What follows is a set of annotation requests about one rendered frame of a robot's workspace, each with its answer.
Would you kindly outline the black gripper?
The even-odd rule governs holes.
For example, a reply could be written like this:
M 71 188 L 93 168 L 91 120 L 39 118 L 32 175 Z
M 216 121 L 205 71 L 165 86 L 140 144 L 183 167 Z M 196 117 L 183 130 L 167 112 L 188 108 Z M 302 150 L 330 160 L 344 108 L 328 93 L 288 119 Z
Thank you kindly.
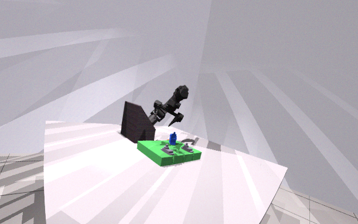
M 183 119 L 183 117 L 184 117 L 184 115 L 181 114 L 181 113 L 177 113 L 177 114 L 176 114 L 176 113 L 174 112 L 174 108 L 169 107 L 169 106 L 164 107 L 164 106 L 162 105 L 162 102 L 160 102 L 159 100 L 155 100 L 153 107 L 154 107 L 154 109 L 155 109 L 155 116 L 154 116 L 154 118 L 156 117 L 156 115 L 157 115 L 157 113 L 158 113 L 158 111 L 159 111 L 160 108 L 163 109 L 163 110 L 165 110 L 166 112 L 170 113 L 171 115 L 175 116 L 175 118 L 171 121 L 171 123 L 168 125 L 168 127 L 169 127 L 170 125 L 172 125 L 173 123 L 175 123 L 175 122 L 181 122 L 182 119 Z

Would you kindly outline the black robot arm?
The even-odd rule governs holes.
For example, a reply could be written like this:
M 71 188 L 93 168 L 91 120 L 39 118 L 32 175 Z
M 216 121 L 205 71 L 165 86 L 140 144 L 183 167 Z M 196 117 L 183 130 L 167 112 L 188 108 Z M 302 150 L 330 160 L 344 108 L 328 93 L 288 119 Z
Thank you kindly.
M 188 91 L 189 91 L 189 88 L 187 86 L 185 86 L 185 85 L 179 86 L 173 92 L 173 96 L 165 104 L 162 104 L 162 105 L 164 107 L 167 107 L 167 106 L 172 107 L 172 108 L 174 108 L 174 111 L 176 109 L 179 109 L 179 107 L 181 105 L 179 102 L 182 101 L 183 99 L 187 99 L 188 94 L 189 94 Z M 176 100 L 178 103 L 171 99 Z M 155 109 L 153 111 L 155 113 Z M 157 113 L 157 116 L 154 118 L 155 114 L 153 113 L 153 111 L 151 112 L 151 115 L 148 117 L 153 125 L 156 122 L 160 122 L 163 118 L 165 118 L 165 116 L 166 116 L 165 114 L 167 113 L 165 110 L 160 108 Z

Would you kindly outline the green flat deck plate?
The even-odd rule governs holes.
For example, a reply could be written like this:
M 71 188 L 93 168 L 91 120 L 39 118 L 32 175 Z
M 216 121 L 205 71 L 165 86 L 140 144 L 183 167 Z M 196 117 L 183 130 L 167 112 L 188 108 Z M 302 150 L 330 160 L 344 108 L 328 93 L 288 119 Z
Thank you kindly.
M 138 141 L 137 149 L 159 166 L 167 166 L 200 160 L 202 152 L 176 140 Z

